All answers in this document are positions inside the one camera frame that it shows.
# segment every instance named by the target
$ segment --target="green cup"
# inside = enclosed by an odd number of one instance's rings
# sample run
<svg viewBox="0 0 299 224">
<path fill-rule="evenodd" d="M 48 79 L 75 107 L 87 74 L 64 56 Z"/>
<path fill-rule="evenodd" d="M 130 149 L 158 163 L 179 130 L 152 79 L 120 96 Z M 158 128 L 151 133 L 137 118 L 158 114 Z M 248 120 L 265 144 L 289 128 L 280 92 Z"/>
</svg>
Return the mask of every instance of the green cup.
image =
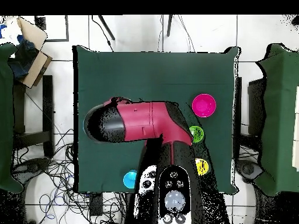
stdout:
<svg viewBox="0 0 299 224">
<path fill-rule="evenodd" d="M 193 143 L 200 142 L 204 137 L 204 131 L 199 126 L 191 126 L 189 128 L 192 136 L 193 136 Z"/>
</svg>

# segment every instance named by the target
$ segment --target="cardboard box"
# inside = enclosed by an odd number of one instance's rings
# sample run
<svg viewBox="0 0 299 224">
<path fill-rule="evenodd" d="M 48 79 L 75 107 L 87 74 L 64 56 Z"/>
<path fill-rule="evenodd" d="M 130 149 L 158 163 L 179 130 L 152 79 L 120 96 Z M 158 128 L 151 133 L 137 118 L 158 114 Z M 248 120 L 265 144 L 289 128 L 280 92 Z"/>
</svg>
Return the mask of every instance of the cardboard box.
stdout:
<svg viewBox="0 0 299 224">
<path fill-rule="evenodd" d="M 36 59 L 29 69 L 28 75 L 20 81 L 27 87 L 32 88 L 32 86 L 36 86 L 39 83 L 52 60 L 49 55 L 40 51 L 47 38 L 47 34 L 21 17 L 18 18 L 18 25 L 21 28 L 24 39 L 32 42 L 35 48 L 39 50 Z"/>
</svg>

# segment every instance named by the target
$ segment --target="yellow cup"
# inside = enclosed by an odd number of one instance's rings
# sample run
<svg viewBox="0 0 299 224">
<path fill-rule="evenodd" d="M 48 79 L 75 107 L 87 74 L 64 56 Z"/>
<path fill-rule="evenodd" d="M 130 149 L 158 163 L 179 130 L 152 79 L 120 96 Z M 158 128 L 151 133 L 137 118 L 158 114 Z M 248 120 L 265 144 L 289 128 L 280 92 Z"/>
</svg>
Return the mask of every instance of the yellow cup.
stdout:
<svg viewBox="0 0 299 224">
<path fill-rule="evenodd" d="M 205 160 L 196 158 L 195 163 L 199 176 L 205 175 L 208 172 L 208 163 Z"/>
</svg>

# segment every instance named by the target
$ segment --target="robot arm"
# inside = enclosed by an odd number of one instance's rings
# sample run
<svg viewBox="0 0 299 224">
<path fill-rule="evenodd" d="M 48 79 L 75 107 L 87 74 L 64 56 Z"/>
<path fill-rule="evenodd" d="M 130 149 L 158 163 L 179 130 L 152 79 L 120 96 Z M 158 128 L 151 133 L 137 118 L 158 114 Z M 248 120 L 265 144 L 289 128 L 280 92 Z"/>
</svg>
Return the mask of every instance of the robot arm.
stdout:
<svg viewBox="0 0 299 224">
<path fill-rule="evenodd" d="M 162 146 L 156 150 L 159 152 L 157 160 L 154 164 L 141 166 L 138 171 L 137 194 L 145 195 L 152 188 L 149 184 L 154 184 L 150 209 L 152 224 L 203 224 L 192 135 L 177 104 L 163 101 L 132 103 L 114 97 L 93 108 L 85 118 L 84 127 L 86 134 L 99 142 L 162 137 Z M 152 181 L 151 166 L 156 167 Z"/>
</svg>

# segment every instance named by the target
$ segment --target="table leg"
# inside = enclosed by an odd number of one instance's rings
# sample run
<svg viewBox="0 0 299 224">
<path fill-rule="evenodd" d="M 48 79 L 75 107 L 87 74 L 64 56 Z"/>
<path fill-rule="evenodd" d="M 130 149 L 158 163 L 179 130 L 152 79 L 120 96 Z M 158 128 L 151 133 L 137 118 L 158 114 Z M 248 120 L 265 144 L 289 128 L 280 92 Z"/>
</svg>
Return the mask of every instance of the table leg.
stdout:
<svg viewBox="0 0 299 224">
<path fill-rule="evenodd" d="M 262 151 L 262 141 L 258 136 L 241 134 L 239 136 L 239 143 L 241 146 L 245 146 L 254 151 Z"/>
<path fill-rule="evenodd" d="M 295 25 L 299 25 L 299 15 L 297 15 L 293 20 L 292 20 L 292 24 Z"/>
<path fill-rule="evenodd" d="M 263 125 L 266 119 L 264 107 L 264 93 L 266 90 L 266 80 L 264 78 L 254 80 L 248 85 L 248 106 L 249 106 L 249 126 L 248 133 L 260 136 L 263 132 Z"/>
<path fill-rule="evenodd" d="M 299 193 L 282 191 L 274 197 L 265 195 L 253 184 L 256 196 L 255 224 L 297 224 Z"/>
<path fill-rule="evenodd" d="M 48 132 L 49 139 L 43 142 L 44 155 L 54 156 L 54 109 L 53 109 L 53 77 L 43 76 L 43 132 Z"/>
<path fill-rule="evenodd" d="M 235 82 L 235 103 L 234 103 L 234 118 L 232 132 L 232 157 L 237 159 L 240 151 L 240 134 L 241 134 L 241 92 L 242 78 L 236 78 Z"/>
<path fill-rule="evenodd" d="M 173 15 L 168 15 L 168 27 L 167 27 L 167 37 L 171 35 L 171 21 Z"/>
<path fill-rule="evenodd" d="M 107 23 L 105 22 L 103 16 L 98 15 L 98 17 L 99 17 L 100 21 L 102 22 L 102 24 L 104 25 L 104 27 L 105 27 L 105 29 L 107 30 L 107 32 L 109 33 L 111 39 L 112 39 L 112 40 L 115 40 L 115 37 L 114 37 L 114 35 L 112 34 L 112 32 L 110 31 L 110 29 L 108 28 L 108 25 L 107 25 Z"/>
<path fill-rule="evenodd" d="M 13 83 L 13 115 L 15 116 L 14 131 L 18 134 L 25 133 L 24 105 L 26 86 L 20 82 Z"/>
</svg>

